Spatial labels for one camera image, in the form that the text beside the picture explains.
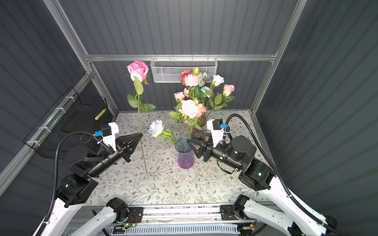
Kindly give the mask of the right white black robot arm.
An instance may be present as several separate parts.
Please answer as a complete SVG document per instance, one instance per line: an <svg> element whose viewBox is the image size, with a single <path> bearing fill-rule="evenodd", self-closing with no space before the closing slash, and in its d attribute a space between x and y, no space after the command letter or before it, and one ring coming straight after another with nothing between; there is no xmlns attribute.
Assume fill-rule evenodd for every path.
<svg viewBox="0 0 378 236"><path fill-rule="evenodd" d="M267 197L279 209L274 210L256 202L252 197L239 195L231 213L236 218L256 219L287 236L326 236L335 232L336 219L326 217L284 190L275 172L256 159L256 147L251 141L238 136L229 144L216 143L211 134L197 134L188 144L198 158L205 162L213 158L240 172L238 179L263 197Z"/></svg>

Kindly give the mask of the white bud rose stem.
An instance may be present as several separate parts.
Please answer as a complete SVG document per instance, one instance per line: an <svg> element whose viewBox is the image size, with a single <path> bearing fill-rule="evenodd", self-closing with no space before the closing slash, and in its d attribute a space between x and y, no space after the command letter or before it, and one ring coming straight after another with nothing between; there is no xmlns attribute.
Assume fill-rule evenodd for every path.
<svg viewBox="0 0 378 236"><path fill-rule="evenodd" d="M170 141L177 150L181 150L181 144L179 143L178 139L176 139L174 132L169 128L165 128L162 120L153 121L150 124L148 132L151 137Z"/></svg>

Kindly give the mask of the pale pink flower spray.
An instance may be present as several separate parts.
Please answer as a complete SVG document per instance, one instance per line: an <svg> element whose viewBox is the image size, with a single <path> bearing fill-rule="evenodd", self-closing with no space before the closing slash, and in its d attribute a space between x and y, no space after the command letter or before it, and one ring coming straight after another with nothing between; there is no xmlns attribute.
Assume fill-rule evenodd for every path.
<svg viewBox="0 0 378 236"><path fill-rule="evenodd" d="M198 98L196 94L197 85L199 84L199 78L197 76L199 72L200 71L198 68L194 68L192 73L188 75L187 78L185 79L186 85L183 92L185 93L186 97L184 100L196 98L199 101L199 103L202 103L206 107L206 104L205 104L206 98L205 99Z"/></svg>

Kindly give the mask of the light pink rose stem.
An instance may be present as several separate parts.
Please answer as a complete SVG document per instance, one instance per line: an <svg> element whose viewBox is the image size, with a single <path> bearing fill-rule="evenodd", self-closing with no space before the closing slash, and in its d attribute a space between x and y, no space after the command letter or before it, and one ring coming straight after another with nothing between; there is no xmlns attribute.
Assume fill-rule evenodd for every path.
<svg viewBox="0 0 378 236"><path fill-rule="evenodd" d="M220 110L226 107L228 103L234 100L232 93L234 92L234 85L224 85L222 93L213 94L209 99L209 104L213 110Z"/></svg>

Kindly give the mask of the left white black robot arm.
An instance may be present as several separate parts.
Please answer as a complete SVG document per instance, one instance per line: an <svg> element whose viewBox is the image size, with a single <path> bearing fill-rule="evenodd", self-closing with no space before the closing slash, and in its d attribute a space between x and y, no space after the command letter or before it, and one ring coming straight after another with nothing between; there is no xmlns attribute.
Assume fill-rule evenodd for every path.
<svg viewBox="0 0 378 236"><path fill-rule="evenodd" d="M70 136L87 135L93 137L104 148L100 156L87 157L87 149L76 151L79 160L70 167L71 174L58 185L60 149ZM53 193L48 211L34 232L35 236L59 236L63 233L74 215L88 200L98 182L95 178L116 164L120 159L130 162L131 155L143 137L142 133L124 135L115 139L115 147L105 143L95 134L77 131L62 138L57 146L54 159Z"/></svg>

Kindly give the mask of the red pink glass vase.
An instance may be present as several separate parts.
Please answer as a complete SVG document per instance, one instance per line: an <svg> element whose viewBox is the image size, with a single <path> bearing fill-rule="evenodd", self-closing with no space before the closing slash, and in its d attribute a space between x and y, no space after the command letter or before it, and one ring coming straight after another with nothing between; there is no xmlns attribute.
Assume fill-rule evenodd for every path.
<svg viewBox="0 0 378 236"><path fill-rule="evenodd" d="M195 134L204 133L206 131L206 123L207 123L207 120L204 116L201 116L198 118L197 126L195 126L192 130L192 134L191 134L192 139L195 137Z"/></svg>

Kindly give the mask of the blue purple glass vase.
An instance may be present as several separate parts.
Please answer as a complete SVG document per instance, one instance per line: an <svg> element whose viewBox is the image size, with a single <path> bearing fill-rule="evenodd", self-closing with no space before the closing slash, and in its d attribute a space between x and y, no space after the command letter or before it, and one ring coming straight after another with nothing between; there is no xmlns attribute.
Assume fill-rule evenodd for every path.
<svg viewBox="0 0 378 236"><path fill-rule="evenodd" d="M195 154L193 153L192 148L188 144L187 137L179 138L177 140L175 148L178 151L178 166L181 169L185 170L192 168L195 164Z"/></svg>

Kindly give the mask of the pink rose large leaves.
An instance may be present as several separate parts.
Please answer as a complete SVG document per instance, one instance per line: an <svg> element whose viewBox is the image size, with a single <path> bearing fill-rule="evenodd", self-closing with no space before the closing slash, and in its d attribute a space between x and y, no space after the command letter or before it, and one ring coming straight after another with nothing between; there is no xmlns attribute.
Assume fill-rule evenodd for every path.
<svg viewBox="0 0 378 236"><path fill-rule="evenodd" d="M182 91L182 92L178 92L178 93L175 93L174 94L174 98L175 98L175 101L177 103L181 102L182 100L184 100L186 97L185 93Z"/></svg>

